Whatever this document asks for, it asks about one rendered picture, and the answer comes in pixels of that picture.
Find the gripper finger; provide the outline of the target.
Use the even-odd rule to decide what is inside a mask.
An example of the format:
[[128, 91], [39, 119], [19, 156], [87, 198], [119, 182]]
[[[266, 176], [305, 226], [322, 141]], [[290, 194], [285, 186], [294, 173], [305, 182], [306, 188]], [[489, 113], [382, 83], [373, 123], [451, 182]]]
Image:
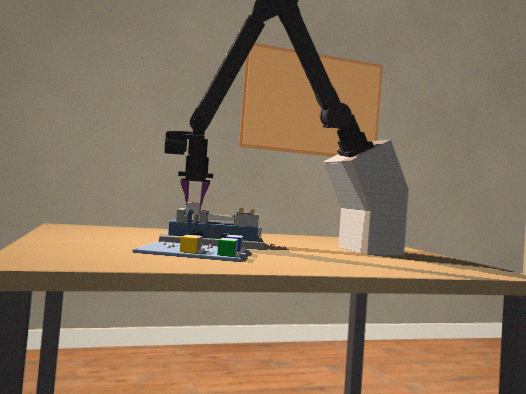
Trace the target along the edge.
[[204, 195], [210, 185], [210, 182], [202, 182], [202, 189], [201, 189], [201, 199], [200, 199], [200, 206], [202, 206], [202, 202], [204, 199]]
[[[188, 195], [189, 195], [189, 181], [180, 180], [184, 195], [185, 195], [185, 201], [188, 202]], [[188, 192], [187, 192], [188, 189]]]

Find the beige block with yellow end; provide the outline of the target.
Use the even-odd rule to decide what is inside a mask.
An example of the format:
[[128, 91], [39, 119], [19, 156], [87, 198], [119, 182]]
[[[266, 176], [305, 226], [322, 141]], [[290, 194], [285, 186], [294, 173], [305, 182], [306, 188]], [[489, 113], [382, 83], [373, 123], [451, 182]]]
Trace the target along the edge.
[[202, 236], [185, 235], [180, 238], [180, 251], [184, 253], [198, 253], [202, 247]]

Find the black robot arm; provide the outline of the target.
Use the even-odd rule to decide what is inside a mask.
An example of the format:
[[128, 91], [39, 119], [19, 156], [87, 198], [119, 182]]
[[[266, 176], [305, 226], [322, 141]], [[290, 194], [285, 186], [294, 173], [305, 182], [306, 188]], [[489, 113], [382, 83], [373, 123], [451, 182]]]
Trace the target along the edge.
[[166, 132], [165, 153], [184, 155], [189, 139], [188, 154], [193, 154], [196, 158], [199, 155], [207, 155], [208, 139], [205, 139], [205, 130], [263, 30], [265, 26], [263, 22], [277, 15], [285, 27], [321, 107], [320, 120], [324, 124], [323, 127], [339, 129], [337, 130], [340, 139], [338, 155], [353, 157], [374, 147], [373, 142], [367, 141], [365, 133], [360, 131], [349, 106], [340, 102], [305, 26], [297, 2], [298, 0], [256, 0], [252, 15], [246, 18], [190, 118], [193, 132]]

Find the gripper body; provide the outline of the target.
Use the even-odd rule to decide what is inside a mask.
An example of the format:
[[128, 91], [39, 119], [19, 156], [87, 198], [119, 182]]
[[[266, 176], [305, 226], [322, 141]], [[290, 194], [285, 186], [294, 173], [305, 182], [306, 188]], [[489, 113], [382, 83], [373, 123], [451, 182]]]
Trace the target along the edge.
[[185, 176], [184, 181], [210, 182], [206, 178], [212, 178], [213, 174], [206, 173], [207, 155], [199, 155], [198, 158], [193, 154], [188, 155], [187, 172], [178, 171], [178, 176]]

